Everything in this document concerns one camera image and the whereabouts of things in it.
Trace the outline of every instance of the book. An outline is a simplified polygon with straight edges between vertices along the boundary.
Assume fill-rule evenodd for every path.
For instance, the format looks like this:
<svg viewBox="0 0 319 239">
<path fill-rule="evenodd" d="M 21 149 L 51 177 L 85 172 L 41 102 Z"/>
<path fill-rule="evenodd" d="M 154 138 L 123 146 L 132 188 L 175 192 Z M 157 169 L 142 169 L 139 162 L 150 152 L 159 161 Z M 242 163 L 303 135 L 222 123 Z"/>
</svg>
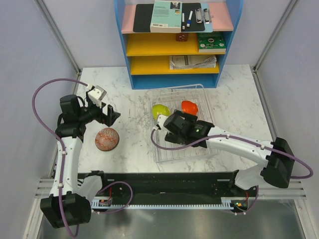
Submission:
<svg viewBox="0 0 319 239">
<path fill-rule="evenodd" d="M 198 52 L 226 52 L 226 42 L 222 32 L 198 33 Z"/>
<path fill-rule="evenodd" d="M 179 1 L 155 1 L 151 19 L 151 32 L 180 33 L 181 7 Z"/>
<path fill-rule="evenodd" d="M 215 68 L 215 55 L 169 56 L 169 69 Z"/>
</svg>

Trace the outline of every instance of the yellow-green object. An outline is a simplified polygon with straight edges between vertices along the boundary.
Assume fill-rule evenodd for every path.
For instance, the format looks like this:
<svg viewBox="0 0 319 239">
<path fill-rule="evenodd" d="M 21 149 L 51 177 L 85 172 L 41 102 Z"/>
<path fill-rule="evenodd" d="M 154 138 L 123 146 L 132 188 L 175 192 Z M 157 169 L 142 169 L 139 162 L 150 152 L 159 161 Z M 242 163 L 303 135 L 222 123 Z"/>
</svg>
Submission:
<svg viewBox="0 0 319 239">
<path fill-rule="evenodd" d="M 155 120 L 158 119 L 159 115 L 170 116 L 170 110 L 167 106 L 163 106 L 161 104 L 154 105 L 152 107 L 152 113 Z"/>
</svg>

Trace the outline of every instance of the brown round object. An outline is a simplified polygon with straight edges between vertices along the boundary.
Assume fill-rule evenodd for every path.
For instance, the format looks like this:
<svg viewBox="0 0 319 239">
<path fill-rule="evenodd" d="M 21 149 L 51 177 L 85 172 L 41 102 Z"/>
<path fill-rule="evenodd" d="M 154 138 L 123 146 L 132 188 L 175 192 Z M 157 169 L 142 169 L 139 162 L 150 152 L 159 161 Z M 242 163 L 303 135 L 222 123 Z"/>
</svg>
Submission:
<svg viewBox="0 0 319 239">
<path fill-rule="evenodd" d="M 104 128 L 95 137 L 95 145 L 101 151 L 112 150 L 119 144 L 119 141 L 119 134 L 113 128 Z"/>
</svg>

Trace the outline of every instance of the metal clip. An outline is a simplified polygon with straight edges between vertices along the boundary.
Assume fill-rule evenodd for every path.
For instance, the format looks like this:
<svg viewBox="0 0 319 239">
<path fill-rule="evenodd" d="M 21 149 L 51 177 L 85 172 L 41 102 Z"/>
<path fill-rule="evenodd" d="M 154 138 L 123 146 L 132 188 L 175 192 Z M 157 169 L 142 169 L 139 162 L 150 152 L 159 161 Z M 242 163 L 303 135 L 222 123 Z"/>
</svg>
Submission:
<svg viewBox="0 0 319 239">
<path fill-rule="evenodd" d="M 204 22 L 207 24 L 211 23 L 210 11 L 207 8 L 204 9 Z"/>
<path fill-rule="evenodd" d="M 201 11 L 201 8 L 195 10 L 196 14 L 196 22 L 197 23 L 202 23 L 203 22 L 203 13 Z"/>
</svg>

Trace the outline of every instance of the white wall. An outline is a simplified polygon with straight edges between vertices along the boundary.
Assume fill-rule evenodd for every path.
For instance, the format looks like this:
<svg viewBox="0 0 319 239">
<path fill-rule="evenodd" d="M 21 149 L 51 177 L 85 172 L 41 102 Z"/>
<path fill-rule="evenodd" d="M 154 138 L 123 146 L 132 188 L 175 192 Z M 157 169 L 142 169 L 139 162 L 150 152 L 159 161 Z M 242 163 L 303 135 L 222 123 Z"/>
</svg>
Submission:
<svg viewBox="0 0 319 239">
<path fill-rule="evenodd" d="M 222 0 L 201 0 L 214 2 Z M 44 0 L 79 67 L 125 66 L 113 0 Z M 152 0 L 127 0 L 127 4 Z M 289 0 L 244 0 L 226 64 L 255 65 Z"/>
<path fill-rule="evenodd" d="M 319 225 L 319 2 L 299 1 L 259 75 L 279 136 L 314 169 L 303 181 Z M 295 175 L 306 174 L 295 163 Z"/>
<path fill-rule="evenodd" d="M 54 137 L 35 119 L 31 99 L 42 83 L 75 77 L 71 65 L 33 0 L 0 1 L 0 238 L 22 238 L 40 177 L 48 176 Z M 38 96 L 40 116 L 52 128 L 59 97 L 73 84 Z"/>
</svg>

